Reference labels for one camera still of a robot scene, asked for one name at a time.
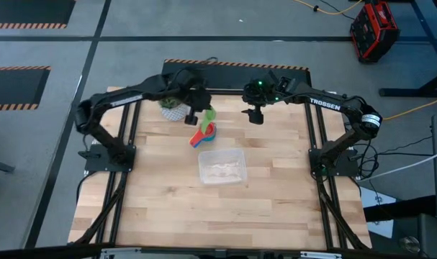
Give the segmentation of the black diagonal frame brace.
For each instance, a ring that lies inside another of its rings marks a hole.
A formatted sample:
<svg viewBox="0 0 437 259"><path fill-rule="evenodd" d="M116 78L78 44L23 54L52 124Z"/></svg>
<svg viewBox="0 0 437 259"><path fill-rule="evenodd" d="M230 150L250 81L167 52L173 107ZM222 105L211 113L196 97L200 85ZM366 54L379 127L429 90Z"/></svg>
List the black diagonal frame brace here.
<svg viewBox="0 0 437 259"><path fill-rule="evenodd" d="M317 192L320 202L320 213L323 223L323 232L326 247L328 250L334 248L333 246L333 236L330 228L330 219L328 213L331 213L335 223L338 225L337 230L340 230L345 238L349 240L355 250L369 250L359 237L353 232L351 227L348 225L347 221L343 218L341 210L333 203L333 200L328 195L323 180L321 177L315 178Z"/></svg>
<svg viewBox="0 0 437 259"><path fill-rule="evenodd" d="M70 244L117 242L126 183L126 172L91 172L79 182Z"/></svg>

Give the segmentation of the potted plant, white patterned pot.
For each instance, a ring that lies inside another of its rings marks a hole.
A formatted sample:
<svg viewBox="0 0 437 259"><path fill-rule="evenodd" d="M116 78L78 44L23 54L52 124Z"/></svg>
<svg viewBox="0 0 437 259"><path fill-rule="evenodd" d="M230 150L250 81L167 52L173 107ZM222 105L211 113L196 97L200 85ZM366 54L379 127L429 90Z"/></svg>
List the potted plant, white patterned pot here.
<svg viewBox="0 0 437 259"><path fill-rule="evenodd" d="M167 97L158 101L162 115L170 121L179 121L189 113L190 107L175 97Z"/></svg>

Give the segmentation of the clear plastic basket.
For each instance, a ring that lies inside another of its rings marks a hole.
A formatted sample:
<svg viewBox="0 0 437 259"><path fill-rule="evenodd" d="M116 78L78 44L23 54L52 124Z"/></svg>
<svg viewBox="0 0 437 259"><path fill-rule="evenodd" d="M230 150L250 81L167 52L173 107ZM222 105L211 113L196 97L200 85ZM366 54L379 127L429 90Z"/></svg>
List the clear plastic basket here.
<svg viewBox="0 0 437 259"><path fill-rule="evenodd" d="M198 155L199 178L204 185L227 185L247 181L242 149L203 151Z"/></svg>

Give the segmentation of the green measuring cup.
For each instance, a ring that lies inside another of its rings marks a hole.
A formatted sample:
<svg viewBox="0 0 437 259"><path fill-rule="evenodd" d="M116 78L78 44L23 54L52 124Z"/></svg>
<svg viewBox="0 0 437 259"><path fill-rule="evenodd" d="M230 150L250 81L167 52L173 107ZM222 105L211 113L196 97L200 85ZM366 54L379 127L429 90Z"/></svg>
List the green measuring cup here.
<svg viewBox="0 0 437 259"><path fill-rule="evenodd" d="M206 133L208 126L215 120L216 111L213 107L207 109L204 113L204 117L202 119L202 123L200 126L201 132L203 134Z"/></svg>

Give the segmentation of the colourful measuring cups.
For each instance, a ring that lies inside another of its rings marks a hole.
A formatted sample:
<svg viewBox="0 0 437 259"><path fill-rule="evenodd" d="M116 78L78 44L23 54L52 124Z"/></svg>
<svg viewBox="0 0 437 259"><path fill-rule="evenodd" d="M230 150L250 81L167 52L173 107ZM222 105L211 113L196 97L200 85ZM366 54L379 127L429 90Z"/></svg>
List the colourful measuring cups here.
<svg viewBox="0 0 437 259"><path fill-rule="evenodd" d="M199 141L199 140L203 140L203 138L207 135L210 135L213 132L217 132L217 128L216 128L216 124L214 122L212 122L208 128L205 134L203 134L201 132L200 127L198 128L198 130L194 133L194 135L190 138L189 140L189 144L192 146L195 142Z"/></svg>

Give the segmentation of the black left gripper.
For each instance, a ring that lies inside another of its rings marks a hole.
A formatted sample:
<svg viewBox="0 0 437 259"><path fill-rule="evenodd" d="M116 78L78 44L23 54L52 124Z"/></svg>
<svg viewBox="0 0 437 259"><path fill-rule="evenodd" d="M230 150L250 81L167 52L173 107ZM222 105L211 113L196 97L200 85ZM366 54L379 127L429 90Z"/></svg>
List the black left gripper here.
<svg viewBox="0 0 437 259"><path fill-rule="evenodd" d="M190 88L186 91L184 103L190 107L189 113L185 116L184 123L188 125L197 125L198 117L196 112L211 109L212 95L203 86Z"/></svg>

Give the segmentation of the black hazard-striped floor mat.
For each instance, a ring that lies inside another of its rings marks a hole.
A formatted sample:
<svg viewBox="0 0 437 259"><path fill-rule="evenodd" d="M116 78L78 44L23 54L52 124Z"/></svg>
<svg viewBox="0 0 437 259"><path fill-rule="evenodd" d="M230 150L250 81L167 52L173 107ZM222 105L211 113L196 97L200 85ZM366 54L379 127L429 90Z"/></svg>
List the black hazard-striped floor mat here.
<svg viewBox="0 0 437 259"><path fill-rule="evenodd" d="M271 71L276 79L295 78L311 85L307 67L272 65L246 62L165 59L162 74L175 73L181 68L190 68L207 79L207 88L241 90L254 79L264 78Z"/></svg>
<svg viewBox="0 0 437 259"><path fill-rule="evenodd" d="M47 65L1 66L0 111L36 110L50 72Z"/></svg>
<svg viewBox="0 0 437 259"><path fill-rule="evenodd" d="M76 0L0 0L0 29L65 29Z"/></svg>

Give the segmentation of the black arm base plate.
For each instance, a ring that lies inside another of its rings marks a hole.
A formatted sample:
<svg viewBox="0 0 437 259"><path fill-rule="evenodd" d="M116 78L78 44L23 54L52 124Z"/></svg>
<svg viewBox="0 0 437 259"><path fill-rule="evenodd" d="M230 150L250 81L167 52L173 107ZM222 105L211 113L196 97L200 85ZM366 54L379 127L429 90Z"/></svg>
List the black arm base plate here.
<svg viewBox="0 0 437 259"><path fill-rule="evenodd" d="M126 145L124 151L117 152L103 145L92 145L90 150L79 151L78 154L86 160L86 171L131 171L135 161L136 147Z"/></svg>
<svg viewBox="0 0 437 259"><path fill-rule="evenodd" d="M313 176L357 176L357 151L352 147L339 155L326 155L321 149L310 149L310 171Z"/></svg>

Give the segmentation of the red and black toolbox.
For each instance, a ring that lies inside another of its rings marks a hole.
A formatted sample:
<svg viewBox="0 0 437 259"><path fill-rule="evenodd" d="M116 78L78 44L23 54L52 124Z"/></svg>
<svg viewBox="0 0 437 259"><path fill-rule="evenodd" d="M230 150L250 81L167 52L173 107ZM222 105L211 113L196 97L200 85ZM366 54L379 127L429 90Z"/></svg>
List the red and black toolbox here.
<svg viewBox="0 0 437 259"><path fill-rule="evenodd" d="M385 0L364 0L350 34L359 62L376 63L398 40L400 29Z"/></svg>

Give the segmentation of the black table leg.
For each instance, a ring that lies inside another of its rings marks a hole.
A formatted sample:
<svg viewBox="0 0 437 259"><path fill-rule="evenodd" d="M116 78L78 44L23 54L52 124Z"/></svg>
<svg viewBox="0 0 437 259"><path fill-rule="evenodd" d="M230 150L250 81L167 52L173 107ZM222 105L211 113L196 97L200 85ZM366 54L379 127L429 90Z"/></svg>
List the black table leg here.
<svg viewBox="0 0 437 259"><path fill-rule="evenodd" d="M426 35L426 42L429 42L437 55L437 39L433 34L429 23L424 17L416 0L390 0L391 2L409 3L420 22L420 26ZM418 98L437 98L437 76L419 88L381 88L381 97L418 97Z"/></svg>

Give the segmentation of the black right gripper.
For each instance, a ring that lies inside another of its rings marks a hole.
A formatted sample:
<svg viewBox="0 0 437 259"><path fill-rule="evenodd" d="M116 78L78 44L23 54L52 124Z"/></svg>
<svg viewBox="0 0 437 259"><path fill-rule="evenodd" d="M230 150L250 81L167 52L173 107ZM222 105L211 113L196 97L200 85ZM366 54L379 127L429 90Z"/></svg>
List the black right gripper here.
<svg viewBox="0 0 437 259"><path fill-rule="evenodd" d="M248 115L248 121L252 124L263 124L263 114L259 106L266 106L276 102L276 82L268 78L251 80L243 87L242 100L256 106L255 109L245 109L242 113Z"/></svg>

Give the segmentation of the black aluminium frame rail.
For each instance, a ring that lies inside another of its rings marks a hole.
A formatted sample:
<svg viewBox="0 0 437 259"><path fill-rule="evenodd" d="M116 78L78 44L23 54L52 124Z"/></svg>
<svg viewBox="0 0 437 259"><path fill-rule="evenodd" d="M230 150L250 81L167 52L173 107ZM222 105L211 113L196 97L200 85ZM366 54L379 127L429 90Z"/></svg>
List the black aluminium frame rail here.
<svg viewBox="0 0 437 259"><path fill-rule="evenodd" d="M210 255L214 258L225 259L231 256L255 256L263 259L270 255L287 256L295 258L318 258L318 259L368 259L371 254L355 250L256 250L256 249L230 249L230 248L178 248L178 247L96 247L90 246L79 248L78 252L72 252L65 258L81 259L99 255L119 254L172 254L172 255Z"/></svg>
<svg viewBox="0 0 437 259"><path fill-rule="evenodd" d="M309 104L305 104L305 114L310 141L310 149L308 150L308 154L311 155L312 151L319 148L317 139L320 139L320 144L322 145L327 140L327 134L323 121L323 113L320 108L316 107L315 113L312 113L311 106ZM334 207L336 209L340 209L335 178L333 176L327 176L326 178L323 178L322 176L316 174L314 171L311 171L310 175L315 181L315 187L319 198L320 214L326 250L332 250L335 247L333 242L333 238L335 237L335 235L334 232L332 232L332 228L330 225L330 210L325 202L322 200L322 197L323 194L329 195L329 197L332 199Z"/></svg>
<svg viewBox="0 0 437 259"><path fill-rule="evenodd" d="M140 108L141 108L141 101L137 101L134 104L130 104L128 106L127 112L123 112L124 115L127 115L127 119L125 120L125 122L127 124L130 123L129 128L127 129L127 134L128 134L127 144L132 149L133 155L136 153L135 136L137 132ZM115 244L117 241L117 234L120 226L120 218L122 215L122 205L124 201L128 176L131 170L132 167L129 169L129 171L121 172L120 182L117 187L117 189L120 190L120 194L116 204L114 205L114 214L112 218L111 231L109 234L109 241L113 244Z"/></svg>

